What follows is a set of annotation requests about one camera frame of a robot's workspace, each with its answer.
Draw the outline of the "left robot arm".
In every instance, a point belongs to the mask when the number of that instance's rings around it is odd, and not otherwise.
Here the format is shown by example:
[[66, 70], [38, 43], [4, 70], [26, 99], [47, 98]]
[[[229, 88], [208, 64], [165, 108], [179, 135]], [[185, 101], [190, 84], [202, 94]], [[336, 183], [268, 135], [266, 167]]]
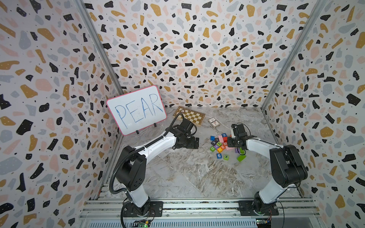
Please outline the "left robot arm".
[[175, 119], [166, 130], [152, 141], [138, 147], [123, 148], [109, 181], [111, 194], [125, 193], [128, 199], [122, 215], [132, 213], [144, 216], [152, 211], [150, 197], [144, 190], [147, 164], [166, 149], [198, 149], [199, 138], [194, 137], [197, 127], [183, 118], [175, 125]]

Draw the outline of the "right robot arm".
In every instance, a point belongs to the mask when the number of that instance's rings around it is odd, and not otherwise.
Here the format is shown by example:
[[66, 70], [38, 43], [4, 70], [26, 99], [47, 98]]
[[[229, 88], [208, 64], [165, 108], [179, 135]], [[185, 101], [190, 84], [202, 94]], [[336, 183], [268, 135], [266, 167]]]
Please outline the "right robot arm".
[[232, 124], [231, 134], [227, 139], [229, 147], [256, 152], [270, 160], [272, 179], [255, 194], [252, 202], [252, 209], [257, 215], [267, 215], [287, 189], [295, 188], [308, 177], [298, 149], [293, 145], [279, 145], [248, 135], [243, 123]]

